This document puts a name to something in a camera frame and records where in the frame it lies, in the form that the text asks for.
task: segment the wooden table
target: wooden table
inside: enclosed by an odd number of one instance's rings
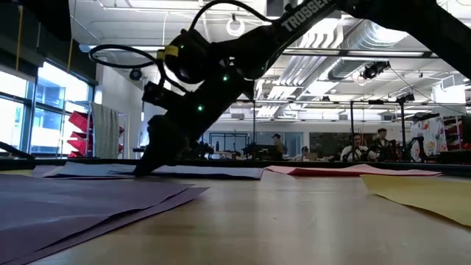
[[[371,195],[360,178],[178,182],[211,188],[34,264],[471,264],[471,230]]]

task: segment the white curtain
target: white curtain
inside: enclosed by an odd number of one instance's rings
[[[95,156],[98,158],[118,158],[118,112],[103,105],[92,103],[92,115]]]

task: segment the ceiling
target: ceiling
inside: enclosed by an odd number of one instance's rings
[[[249,6],[256,9],[258,12],[266,13],[266,0],[247,0],[243,1]],[[115,43],[124,44],[129,46],[163,46],[170,43],[180,33],[181,29],[187,29],[195,16],[197,10],[201,8],[207,1],[184,1],[184,0],[69,0],[71,8],[71,23],[74,38],[81,44],[94,46],[97,44]],[[457,18],[465,22],[470,22],[471,19],[471,0],[441,0],[439,3],[449,12],[454,14]],[[221,4],[215,6],[208,11],[205,16],[202,16],[196,29],[210,42],[219,42],[237,38],[230,35],[227,30],[227,23],[231,21],[232,14],[238,21],[243,21],[245,32],[256,28],[261,25],[261,21],[253,17],[247,12],[239,10],[236,7]],[[325,48],[340,48],[351,49],[348,42],[348,37],[356,34],[357,31],[362,30],[359,20],[342,14],[341,19],[336,21],[332,29],[327,30],[326,26],[321,29],[312,29],[309,34],[312,34],[311,40],[317,40],[319,36],[328,36],[334,34],[335,37],[325,40],[317,46],[318,48],[326,44]],[[237,23],[232,25],[231,28],[237,27]],[[307,42],[310,35],[305,35],[305,42]],[[302,47],[303,38],[293,43],[293,47]],[[423,51],[427,50],[419,41],[413,37],[406,35],[402,36],[398,42],[393,45],[382,47],[384,49],[393,49],[400,51]],[[102,54],[108,60],[118,63],[129,63],[135,61],[145,61],[145,59],[138,55],[130,54],[127,52],[106,52]],[[329,57],[329,60],[336,60],[335,57]],[[304,61],[306,64],[299,67],[297,74],[302,74],[314,63],[309,63],[312,57],[306,57]],[[278,58],[277,62],[266,72],[264,78],[271,80],[281,80],[280,77],[289,76],[286,69],[290,66],[290,61],[294,61],[294,56],[282,55]],[[290,99],[302,97],[302,100],[319,100],[319,96],[329,96],[331,101],[350,101],[360,99],[390,99],[395,100],[395,95],[398,91],[409,92],[408,84],[414,85],[414,88],[420,93],[430,96],[431,85],[439,82],[441,78],[448,77],[451,74],[456,74],[455,69],[446,64],[440,59],[389,59],[392,69],[386,70],[377,78],[365,82],[358,76],[359,72],[364,67],[357,68],[351,74],[343,78],[340,82],[331,82],[331,86],[327,91],[322,94],[315,93],[317,87],[324,87],[322,82],[308,83],[326,61],[319,64],[319,67],[312,69],[312,74],[307,81],[297,88],[290,88],[292,91]],[[155,67],[148,67],[144,69],[144,75],[149,80],[156,80],[158,77],[157,69]],[[277,85],[264,85],[261,87],[263,93],[259,93],[259,99],[286,99],[290,96],[286,93],[283,94],[284,98],[276,96],[271,98],[273,87]],[[417,101],[428,101],[420,93],[415,93]],[[269,104],[259,103],[259,108],[268,108]],[[302,104],[301,106],[289,106],[291,104],[279,105],[277,110],[286,110],[287,107],[296,109],[318,108],[315,105]],[[233,109],[238,109],[245,106],[234,106]],[[253,111],[253,107],[247,106],[247,111]],[[280,111],[275,111],[272,115],[263,118],[274,118],[280,115]]]

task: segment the robotic arm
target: robotic arm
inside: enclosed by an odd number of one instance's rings
[[[216,4],[234,4],[271,25],[259,26],[235,40],[208,43],[195,29],[204,11]],[[142,68],[156,64],[161,74],[158,84],[149,82],[143,100],[167,109],[164,116],[149,121],[149,145],[136,166],[142,176],[165,164],[172,164],[244,93],[253,100],[254,80],[275,63],[283,50],[304,35],[314,24],[336,9],[378,24],[407,31],[431,51],[471,77],[466,59],[471,59],[471,31],[433,0],[305,0],[296,7],[286,5],[277,20],[269,20],[235,0],[214,0],[196,14],[188,31],[182,30],[165,50],[151,55],[130,47],[103,45],[90,51],[97,63],[118,68]],[[150,60],[138,66],[108,63],[93,55],[103,49],[125,49]],[[165,75],[163,64],[182,82],[200,87],[189,92]],[[185,92],[180,96],[163,88],[165,80]]]

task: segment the security camera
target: security camera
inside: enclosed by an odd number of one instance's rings
[[[142,78],[142,71],[140,69],[133,69],[130,72],[130,79],[133,81],[139,81]]]

